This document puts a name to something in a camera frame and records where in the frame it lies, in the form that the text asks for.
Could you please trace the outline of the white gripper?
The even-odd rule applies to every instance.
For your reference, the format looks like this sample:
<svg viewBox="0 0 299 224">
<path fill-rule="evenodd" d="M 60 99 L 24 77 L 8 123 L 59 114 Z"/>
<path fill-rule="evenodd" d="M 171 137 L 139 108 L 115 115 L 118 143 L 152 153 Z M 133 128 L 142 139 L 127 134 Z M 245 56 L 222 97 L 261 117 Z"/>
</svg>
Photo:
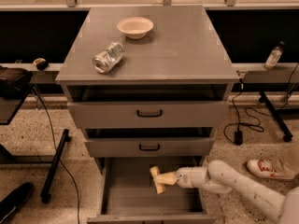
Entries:
<svg viewBox="0 0 299 224">
<path fill-rule="evenodd" d="M 184 189 L 201 188 L 207 183 L 209 176 L 206 167 L 182 167 L 176 172 L 159 174 L 155 177 L 158 185 L 175 185 Z"/>
</svg>

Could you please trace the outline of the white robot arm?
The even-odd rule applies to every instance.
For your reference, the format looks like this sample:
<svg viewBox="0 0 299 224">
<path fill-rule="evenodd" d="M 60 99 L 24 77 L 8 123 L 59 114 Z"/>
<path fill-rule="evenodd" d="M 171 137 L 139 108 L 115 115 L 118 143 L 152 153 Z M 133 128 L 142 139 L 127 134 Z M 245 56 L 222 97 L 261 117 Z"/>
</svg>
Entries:
<svg viewBox="0 0 299 224">
<path fill-rule="evenodd" d="M 299 188 L 284 196 L 240 174 L 224 161 L 214 160 L 204 167 L 182 167 L 163 174 L 157 166 L 149 171 L 158 194 L 165 191 L 166 185 L 175 184 L 219 194 L 234 189 L 276 224 L 299 224 Z"/>
</svg>

